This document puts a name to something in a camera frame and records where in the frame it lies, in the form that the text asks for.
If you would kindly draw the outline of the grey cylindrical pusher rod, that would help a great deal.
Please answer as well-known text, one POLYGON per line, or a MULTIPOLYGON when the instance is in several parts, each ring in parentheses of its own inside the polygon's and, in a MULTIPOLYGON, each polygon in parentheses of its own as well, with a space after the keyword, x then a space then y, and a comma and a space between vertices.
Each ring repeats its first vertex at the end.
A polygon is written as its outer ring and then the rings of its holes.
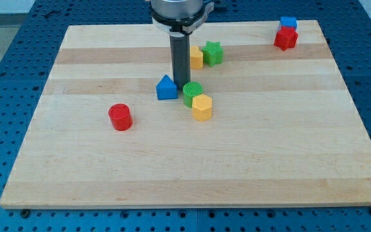
POLYGON ((169 36, 173 81, 178 91, 191 81, 189 36, 169 36))

